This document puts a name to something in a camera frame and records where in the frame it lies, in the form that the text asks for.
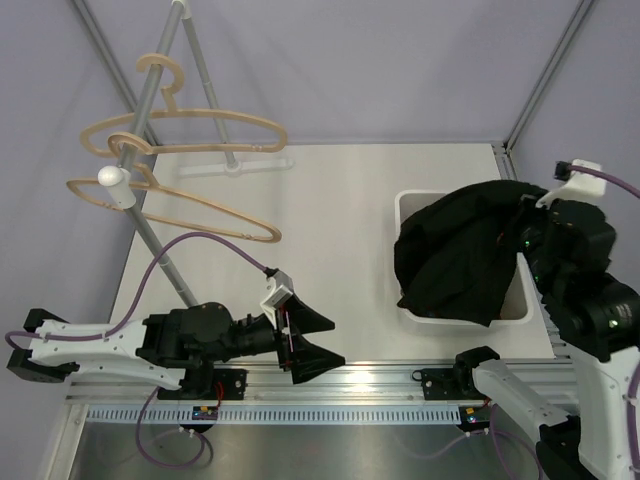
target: storage bin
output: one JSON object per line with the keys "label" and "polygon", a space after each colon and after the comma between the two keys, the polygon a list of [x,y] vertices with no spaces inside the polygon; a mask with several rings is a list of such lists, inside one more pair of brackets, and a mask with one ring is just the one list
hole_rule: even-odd
{"label": "storage bin", "polygon": [[[405,190],[396,195],[395,219],[396,237],[400,235],[402,222],[418,210],[435,203],[449,192],[434,190]],[[502,305],[501,319],[495,319],[489,327],[467,320],[448,318],[425,318],[413,315],[409,310],[401,310],[400,321],[406,330],[418,335],[471,336],[486,335],[501,328],[527,323],[533,318],[536,287],[524,255],[518,253],[517,267],[511,285]]]}

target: clothes hanger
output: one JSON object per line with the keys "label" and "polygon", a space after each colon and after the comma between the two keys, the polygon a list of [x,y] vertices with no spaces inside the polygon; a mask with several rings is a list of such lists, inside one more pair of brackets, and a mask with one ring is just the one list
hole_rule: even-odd
{"label": "clothes hanger", "polygon": [[[136,142],[135,139],[128,138],[127,136],[125,136],[124,133],[121,134],[121,135],[123,135],[123,136],[113,139],[111,141],[111,144],[116,145],[117,148],[119,148],[119,144],[120,143],[127,143],[127,144],[132,145],[132,146],[137,148],[137,145],[135,144],[135,142]],[[132,135],[132,134],[129,134],[129,133],[127,133],[127,135],[130,135],[131,137],[136,137],[135,135]],[[141,163],[135,163],[133,165],[133,167],[136,170],[138,170],[140,173],[142,173],[142,176],[144,177],[144,181],[143,182],[130,182],[129,186],[131,187],[132,190],[146,190],[148,192],[163,193],[163,194],[166,194],[166,195],[171,195],[173,197],[183,198],[183,199],[186,199],[186,200],[189,200],[189,201],[192,201],[192,202],[196,202],[196,203],[199,203],[201,205],[204,205],[205,207],[213,208],[213,209],[218,210],[220,212],[223,212],[223,213],[226,213],[228,215],[231,215],[232,217],[236,217],[236,218],[239,218],[241,220],[245,220],[246,222],[249,222],[252,225],[256,225],[256,226],[258,226],[260,228],[263,228],[264,230],[269,232],[271,234],[271,236],[250,235],[248,233],[236,232],[234,230],[225,230],[225,229],[221,229],[221,228],[207,227],[206,225],[200,225],[200,224],[197,224],[197,223],[183,222],[181,220],[176,220],[176,219],[169,218],[169,217],[164,217],[164,216],[161,216],[161,215],[154,215],[154,214],[151,214],[151,213],[143,213],[143,215],[148,220],[153,220],[155,222],[164,223],[166,225],[174,225],[176,227],[183,227],[183,228],[187,228],[189,230],[197,230],[197,231],[201,231],[201,232],[215,233],[217,235],[226,235],[228,237],[242,238],[242,239],[245,239],[245,240],[253,240],[254,242],[276,243],[276,242],[279,242],[280,239],[282,238],[282,233],[280,232],[280,230],[278,230],[276,227],[274,227],[270,223],[263,222],[262,220],[259,220],[259,219],[255,218],[255,217],[252,217],[251,215],[247,215],[246,213],[243,213],[243,212],[240,212],[240,211],[235,210],[233,208],[227,207],[226,205],[223,205],[221,203],[213,202],[213,201],[211,201],[211,200],[209,200],[207,198],[201,197],[199,195],[195,195],[193,193],[189,193],[189,192],[185,192],[185,191],[182,191],[182,190],[178,190],[178,189],[175,189],[175,188],[170,188],[170,187],[166,187],[164,185],[161,185],[160,182],[158,182],[156,177],[153,175],[153,172],[151,172],[151,169],[146,165],[143,165]],[[115,205],[112,205],[112,204],[110,204],[108,202],[103,202],[102,200],[98,200],[97,198],[94,198],[94,197],[90,196],[89,194],[81,191],[79,187],[84,186],[84,185],[99,185],[99,182],[98,182],[97,178],[74,178],[74,179],[71,179],[71,180],[69,180],[67,182],[67,187],[69,188],[69,190],[71,190],[75,195],[77,195],[81,199],[86,200],[89,203],[93,203],[94,205],[98,205],[99,207],[103,207],[103,208],[107,208],[109,210],[113,210],[114,212],[122,212],[123,211],[121,208],[116,207]]]}
{"label": "clothes hanger", "polygon": [[[200,118],[222,118],[225,120],[238,120],[259,127],[264,127],[274,131],[278,134],[278,142],[269,145],[252,145],[247,143],[203,143],[192,145],[161,145],[151,146],[150,154],[160,153],[182,153],[182,152],[264,152],[273,153],[279,152],[287,144],[287,131],[284,127],[276,122],[268,120],[266,118],[257,117],[255,115],[249,115],[248,113],[234,112],[232,110],[214,110],[209,108],[178,108],[176,101],[173,98],[175,93],[178,93],[184,85],[184,72],[180,65],[166,55],[159,53],[149,53],[141,56],[136,62],[136,70],[144,72],[151,65],[161,65],[168,68],[173,73],[173,83],[161,88],[162,97],[164,98],[167,108],[165,110],[152,110],[149,114],[149,118],[187,118],[187,117],[200,117]],[[101,122],[90,125],[85,128],[80,134],[80,143],[91,153],[99,157],[113,157],[117,156],[114,150],[109,148],[107,150],[100,149],[91,143],[91,136],[106,129],[116,127],[118,125],[131,123],[133,120],[133,113],[126,115],[120,115],[117,117],[111,117]],[[127,132],[116,132],[113,135],[123,135]],[[128,134],[127,138],[132,139],[132,135]]]}

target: white bracket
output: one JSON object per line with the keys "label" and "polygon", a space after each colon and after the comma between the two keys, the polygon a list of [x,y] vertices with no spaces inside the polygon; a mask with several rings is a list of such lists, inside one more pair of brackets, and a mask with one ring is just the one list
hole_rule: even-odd
{"label": "white bracket", "polygon": [[184,6],[184,10],[182,11],[183,20],[191,18],[191,8],[189,7],[189,2],[187,0],[172,0],[171,5],[174,3],[181,3]]}
{"label": "white bracket", "polygon": [[267,291],[265,299],[260,302],[260,308],[267,316],[273,328],[277,329],[276,312],[280,306],[293,296],[293,281],[284,272],[277,272],[267,279]]}
{"label": "white bracket", "polygon": [[[586,160],[574,160],[572,165],[602,171],[602,166],[598,163],[587,162]],[[594,177],[588,173],[571,172],[569,180],[560,187],[549,190],[536,203],[536,207],[549,207],[554,200],[575,200],[595,205],[604,195],[607,186],[606,180]]]}
{"label": "white bracket", "polygon": [[178,174],[182,178],[209,177],[228,175],[237,177],[244,173],[275,172],[293,168],[295,161],[291,158],[270,158],[265,160],[238,160],[236,168],[229,168],[226,163],[215,163],[194,167],[181,167]]}
{"label": "white bracket", "polygon": [[107,189],[116,205],[122,209],[136,204],[136,196],[129,186],[131,172],[113,165],[102,167],[98,172],[98,183]]}

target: black jacket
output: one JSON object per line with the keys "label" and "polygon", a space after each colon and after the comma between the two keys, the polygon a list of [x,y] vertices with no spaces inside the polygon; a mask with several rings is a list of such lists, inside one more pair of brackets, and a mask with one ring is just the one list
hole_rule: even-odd
{"label": "black jacket", "polygon": [[403,297],[398,306],[420,317],[489,326],[500,318],[519,249],[505,228],[534,185],[494,180],[461,188],[414,213],[394,247]]}

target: white tabletop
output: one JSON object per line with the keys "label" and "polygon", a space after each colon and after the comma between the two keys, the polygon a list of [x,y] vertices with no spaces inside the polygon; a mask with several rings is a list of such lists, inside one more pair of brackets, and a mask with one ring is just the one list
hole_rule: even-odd
{"label": "white tabletop", "polygon": [[[534,319],[480,337],[415,336],[401,329],[402,312],[393,272],[394,198],[402,190],[455,190],[499,178],[488,144],[289,146],[274,157],[295,160],[293,169],[237,178],[180,178],[179,166],[223,162],[219,154],[158,156],[161,184],[188,190],[276,225],[283,238],[262,244],[233,240],[261,263],[284,270],[300,299],[336,323],[332,332],[307,338],[344,355],[347,362],[451,360],[488,345],[505,359],[551,358],[539,305]],[[265,154],[238,154],[265,158]],[[249,233],[260,230],[174,197],[150,193],[145,212]],[[184,229],[152,223],[160,241]],[[171,258],[199,302],[224,304],[236,319],[260,312],[266,282],[255,268],[221,245],[189,239]],[[136,235],[111,321],[128,309],[152,256]],[[135,318],[183,308],[159,268],[151,276]],[[275,361],[275,354],[254,357]]]}

